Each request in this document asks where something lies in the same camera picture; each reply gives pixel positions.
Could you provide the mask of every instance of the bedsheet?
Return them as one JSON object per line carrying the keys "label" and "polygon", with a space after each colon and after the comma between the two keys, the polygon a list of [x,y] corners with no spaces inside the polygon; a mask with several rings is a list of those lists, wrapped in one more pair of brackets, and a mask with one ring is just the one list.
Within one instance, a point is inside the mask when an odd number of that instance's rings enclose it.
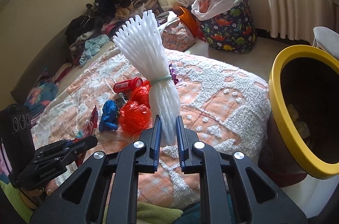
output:
{"label": "bedsheet", "polygon": [[[195,130],[201,141],[217,151],[232,154],[242,151],[257,162],[271,113],[268,85],[260,77],[216,60],[165,49],[179,77],[181,115],[185,127]],[[45,109],[33,127],[36,148],[60,139],[73,139],[94,105],[99,108],[115,99],[115,82],[140,74],[115,46],[94,61]],[[135,141],[117,131],[96,132],[98,145],[87,152],[117,152]],[[177,146],[161,148],[155,174],[140,174],[138,201],[180,208],[198,201],[199,175],[181,173]]]}

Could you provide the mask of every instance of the red can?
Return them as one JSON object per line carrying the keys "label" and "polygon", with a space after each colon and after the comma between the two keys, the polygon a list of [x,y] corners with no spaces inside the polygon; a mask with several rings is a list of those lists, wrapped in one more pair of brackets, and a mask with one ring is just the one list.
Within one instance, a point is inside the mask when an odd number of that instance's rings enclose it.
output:
{"label": "red can", "polygon": [[128,90],[133,91],[134,89],[136,89],[140,85],[142,85],[142,79],[141,78],[134,78],[134,79],[130,79],[130,80],[124,81],[124,82],[117,82],[116,84],[114,84],[113,90],[116,93],[126,92]]}

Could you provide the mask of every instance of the pink patterned bag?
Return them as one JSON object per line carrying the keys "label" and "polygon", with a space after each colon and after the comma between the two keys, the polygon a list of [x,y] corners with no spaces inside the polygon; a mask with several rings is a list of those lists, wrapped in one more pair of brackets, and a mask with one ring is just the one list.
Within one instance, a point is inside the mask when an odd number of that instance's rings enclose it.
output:
{"label": "pink patterned bag", "polygon": [[161,38],[165,48],[180,52],[195,44],[191,31],[178,17],[165,27]]}

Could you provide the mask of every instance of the black speaker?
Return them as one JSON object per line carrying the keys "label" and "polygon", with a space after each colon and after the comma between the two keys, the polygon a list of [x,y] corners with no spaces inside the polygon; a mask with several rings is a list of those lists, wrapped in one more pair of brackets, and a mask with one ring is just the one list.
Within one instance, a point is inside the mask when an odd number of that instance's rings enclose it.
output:
{"label": "black speaker", "polygon": [[28,107],[11,104],[0,111],[0,137],[11,166],[8,178],[15,188],[19,173],[34,156],[31,128]]}

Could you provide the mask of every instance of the wall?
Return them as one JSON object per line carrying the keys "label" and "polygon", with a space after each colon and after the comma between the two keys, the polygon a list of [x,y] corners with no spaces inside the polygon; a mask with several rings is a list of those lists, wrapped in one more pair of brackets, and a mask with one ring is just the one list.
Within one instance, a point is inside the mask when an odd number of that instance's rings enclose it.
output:
{"label": "wall", "polygon": [[333,30],[339,33],[339,0],[333,0],[334,23]]}
{"label": "wall", "polygon": [[10,0],[0,12],[0,109],[29,63],[94,0]]}

